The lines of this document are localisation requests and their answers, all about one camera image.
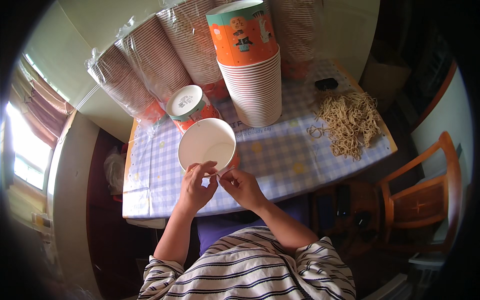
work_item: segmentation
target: curtain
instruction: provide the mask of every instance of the curtain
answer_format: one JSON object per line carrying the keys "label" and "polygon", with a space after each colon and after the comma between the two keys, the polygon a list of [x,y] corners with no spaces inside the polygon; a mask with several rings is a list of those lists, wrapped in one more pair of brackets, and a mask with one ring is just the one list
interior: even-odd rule
{"label": "curtain", "polygon": [[12,79],[10,103],[32,132],[52,149],[74,108],[21,57]]}

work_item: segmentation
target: table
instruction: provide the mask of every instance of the table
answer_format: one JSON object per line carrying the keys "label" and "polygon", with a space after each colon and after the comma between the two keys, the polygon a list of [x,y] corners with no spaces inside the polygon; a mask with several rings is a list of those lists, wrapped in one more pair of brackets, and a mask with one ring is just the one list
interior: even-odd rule
{"label": "table", "polygon": [[[315,80],[333,77],[337,91],[362,89],[336,60],[322,60]],[[267,199],[278,202],[339,181],[375,164],[397,150],[383,120],[382,134],[372,146],[363,149],[360,161],[333,156],[330,140],[312,138],[306,129],[315,122],[308,104],[314,100],[313,84],[282,83],[282,116],[265,128],[249,128],[238,119],[231,101],[215,105],[237,135],[240,169],[256,176]],[[177,149],[181,134],[167,120],[149,138],[134,121],[130,136],[125,180],[123,217],[136,219],[167,218],[180,194],[184,175],[178,163]],[[213,198],[197,216],[224,214],[243,210],[231,196],[218,187]]]}

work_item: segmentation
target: wooden chair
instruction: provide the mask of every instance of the wooden chair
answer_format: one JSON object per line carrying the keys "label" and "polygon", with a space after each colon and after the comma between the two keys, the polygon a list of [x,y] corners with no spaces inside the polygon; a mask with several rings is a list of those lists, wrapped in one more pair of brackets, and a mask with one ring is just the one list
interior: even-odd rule
{"label": "wooden chair", "polygon": [[[442,149],[447,162],[446,174],[416,184],[391,195],[388,182]],[[448,132],[418,157],[375,184],[382,189],[385,203],[383,237],[375,244],[383,249],[402,252],[448,252],[455,239],[458,214],[462,199],[460,165]],[[448,231],[442,244],[393,245],[388,244],[392,228],[419,228],[448,218]]]}

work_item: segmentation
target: person's right hand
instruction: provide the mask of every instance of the person's right hand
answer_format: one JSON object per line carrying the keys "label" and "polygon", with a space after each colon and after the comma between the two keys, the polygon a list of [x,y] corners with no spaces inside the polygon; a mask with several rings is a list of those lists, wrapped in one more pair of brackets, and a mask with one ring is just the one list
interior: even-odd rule
{"label": "person's right hand", "polygon": [[269,203],[260,190],[257,179],[250,173],[233,169],[223,174],[219,182],[233,199],[245,209],[256,212]]}

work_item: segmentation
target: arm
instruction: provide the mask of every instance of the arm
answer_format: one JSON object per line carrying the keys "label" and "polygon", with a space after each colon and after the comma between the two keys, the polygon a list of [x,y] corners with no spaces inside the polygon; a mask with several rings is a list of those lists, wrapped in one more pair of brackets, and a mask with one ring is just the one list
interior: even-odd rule
{"label": "arm", "polygon": [[218,183],[216,176],[210,177],[208,187],[202,186],[204,173],[216,172],[216,161],[188,166],[181,183],[180,198],[167,227],[155,248],[153,256],[159,260],[174,261],[183,265],[190,244],[190,226],[195,214],[213,197]]}
{"label": "arm", "polygon": [[318,241],[310,229],[265,198],[252,174],[233,169],[222,176],[220,184],[242,207],[262,218],[289,254]]}

